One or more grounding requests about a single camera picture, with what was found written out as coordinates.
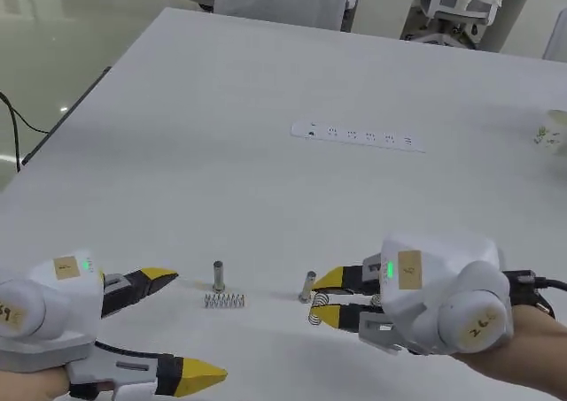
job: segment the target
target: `shiny floor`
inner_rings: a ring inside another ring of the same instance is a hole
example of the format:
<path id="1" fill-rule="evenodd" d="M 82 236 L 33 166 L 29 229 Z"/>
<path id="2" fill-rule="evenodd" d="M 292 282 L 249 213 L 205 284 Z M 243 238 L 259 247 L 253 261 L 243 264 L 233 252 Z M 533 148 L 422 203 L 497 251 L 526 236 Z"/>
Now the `shiny floor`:
<path id="1" fill-rule="evenodd" d="M 0 91 L 50 129 L 164 7 L 189 0 L 0 0 Z M 0 190 L 15 173 L 12 123 L 0 103 Z M 19 125 L 22 157 L 43 135 Z"/>

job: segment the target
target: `metal spring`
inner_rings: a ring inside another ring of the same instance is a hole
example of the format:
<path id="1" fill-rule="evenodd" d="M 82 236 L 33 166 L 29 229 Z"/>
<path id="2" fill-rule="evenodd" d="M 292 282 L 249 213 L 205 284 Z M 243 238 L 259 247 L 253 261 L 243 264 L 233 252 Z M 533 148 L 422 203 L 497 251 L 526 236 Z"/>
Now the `metal spring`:
<path id="1" fill-rule="evenodd" d="M 327 295 L 326 293 L 317 292 L 313 297 L 313 303 L 311 304 L 311 306 L 324 306 L 328 303 L 329 295 Z M 313 326 L 319 326 L 321 324 L 321 319 L 312 313 L 309 313 L 309 315 L 307 316 L 307 321 L 309 321 L 309 323 Z"/>
<path id="2" fill-rule="evenodd" d="M 205 308 L 244 308 L 244 293 L 207 293 Z"/>
<path id="3" fill-rule="evenodd" d="M 376 293 L 375 295 L 372 295 L 372 298 L 370 299 L 370 305 L 372 306 L 382 306 L 382 298 L 380 297 L 379 293 Z"/>

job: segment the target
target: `sticker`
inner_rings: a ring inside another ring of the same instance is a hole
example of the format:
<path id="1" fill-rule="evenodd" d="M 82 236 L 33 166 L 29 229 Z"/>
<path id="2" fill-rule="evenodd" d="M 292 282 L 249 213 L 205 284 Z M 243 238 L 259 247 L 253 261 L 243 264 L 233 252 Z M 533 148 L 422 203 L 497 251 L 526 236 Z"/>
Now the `sticker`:
<path id="1" fill-rule="evenodd" d="M 17 308 L 0 300 L 0 324 L 19 331 L 26 318 L 26 310 Z"/>
<path id="2" fill-rule="evenodd" d="M 398 252 L 398 287 L 400 290 L 419 290 L 422 285 L 422 252 Z"/>
<path id="3" fill-rule="evenodd" d="M 473 348 L 483 343 L 495 328 L 502 327 L 502 320 L 503 317 L 497 309 L 486 308 L 463 329 L 459 337 L 461 344 L 465 348 Z"/>
<path id="4" fill-rule="evenodd" d="M 75 257 L 55 258 L 53 259 L 53 265 L 55 266 L 57 280 L 72 279 L 81 275 Z"/>

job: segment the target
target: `metal cylinder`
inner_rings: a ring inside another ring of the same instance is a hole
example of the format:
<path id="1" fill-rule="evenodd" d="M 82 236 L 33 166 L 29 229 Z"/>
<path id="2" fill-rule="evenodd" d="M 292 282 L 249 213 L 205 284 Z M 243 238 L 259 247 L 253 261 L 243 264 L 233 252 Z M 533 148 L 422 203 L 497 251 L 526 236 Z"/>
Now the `metal cylinder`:
<path id="1" fill-rule="evenodd" d="M 307 273 L 305 283 L 303 283 L 303 290 L 301 290 L 301 293 L 299 294 L 299 301 L 303 304 L 311 301 L 311 288 L 313 288 L 313 284 L 315 283 L 315 277 L 317 277 L 317 273 L 315 271 Z"/>
<path id="2" fill-rule="evenodd" d="M 224 291 L 224 276 L 223 276 L 223 266 L 222 261 L 214 261 L 214 283 L 213 290 L 217 293 Z"/>

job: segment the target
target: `electrical outlet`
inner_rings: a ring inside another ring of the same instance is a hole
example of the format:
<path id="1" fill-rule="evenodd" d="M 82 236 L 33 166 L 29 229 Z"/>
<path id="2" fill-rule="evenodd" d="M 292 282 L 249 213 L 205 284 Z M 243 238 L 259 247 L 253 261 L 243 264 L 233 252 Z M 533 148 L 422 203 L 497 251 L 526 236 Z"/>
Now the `electrical outlet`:
<path id="1" fill-rule="evenodd" d="M 341 127 L 315 124 L 310 122 L 296 122 L 291 126 L 291 135 L 308 139 L 323 140 L 327 142 L 340 142 L 349 144 L 362 144 L 365 146 L 385 149 L 421 151 L 424 150 L 410 135 L 397 135 L 396 133 L 381 133 L 371 131 L 354 131 Z"/>
<path id="2" fill-rule="evenodd" d="M 384 133 L 384 142 L 386 144 L 395 144 L 396 136 L 392 133 Z"/>

